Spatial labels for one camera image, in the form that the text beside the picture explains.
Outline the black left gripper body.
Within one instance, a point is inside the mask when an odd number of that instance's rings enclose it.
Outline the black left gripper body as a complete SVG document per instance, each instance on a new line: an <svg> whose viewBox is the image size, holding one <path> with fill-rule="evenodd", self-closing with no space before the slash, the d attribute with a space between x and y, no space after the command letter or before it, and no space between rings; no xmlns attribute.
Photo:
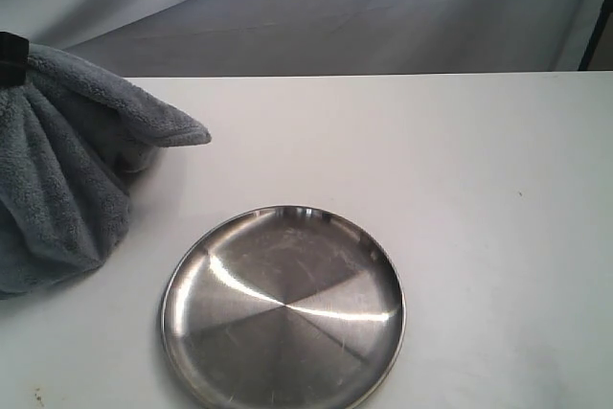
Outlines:
<svg viewBox="0 0 613 409"><path fill-rule="evenodd" d="M0 86L11 88L25 82L29 40L9 32L0 33Z"/></svg>

